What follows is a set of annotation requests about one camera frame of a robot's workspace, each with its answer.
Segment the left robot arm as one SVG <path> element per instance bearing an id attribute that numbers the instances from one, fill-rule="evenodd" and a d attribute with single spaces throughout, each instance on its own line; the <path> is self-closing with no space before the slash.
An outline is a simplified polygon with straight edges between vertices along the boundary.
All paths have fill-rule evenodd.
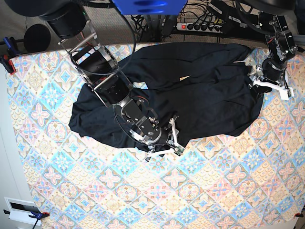
<path id="1" fill-rule="evenodd" d="M 294 96 L 293 88 L 288 86 L 285 75 L 287 62 L 294 58 L 297 46 L 290 32 L 285 14 L 295 9 L 294 0 L 246 0 L 245 4 L 259 10 L 257 25 L 249 21 L 250 11 L 246 11 L 239 0 L 235 2 L 237 13 L 242 22 L 252 30 L 265 36 L 269 56 L 261 65 L 256 66 L 249 87 L 260 94 L 277 90 L 282 100 Z"/>

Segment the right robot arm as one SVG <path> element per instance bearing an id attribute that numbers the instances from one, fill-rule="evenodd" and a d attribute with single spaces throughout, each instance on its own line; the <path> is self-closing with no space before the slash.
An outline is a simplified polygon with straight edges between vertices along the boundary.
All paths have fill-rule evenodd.
<path id="1" fill-rule="evenodd" d="M 100 43 L 95 28 L 85 8 L 110 9 L 114 3 L 90 0 L 9 0 L 7 5 L 17 14 L 39 17 L 46 21 L 59 37 L 59 45 L 81 34 L 88 27 L 90 33 L 73 48 L 67 50 L 72 63 L 90 90 L 104 104 L 111 107 L 121 131 L 133 142 L 148 149 L 146 161 L 153 155 L 182 155 L 184 147 L 178 142 L 176 117 L 171 117 L 165 127 L 147 101 L 132 98 L 133 85 L 123 73 L 115 57 Z"/>

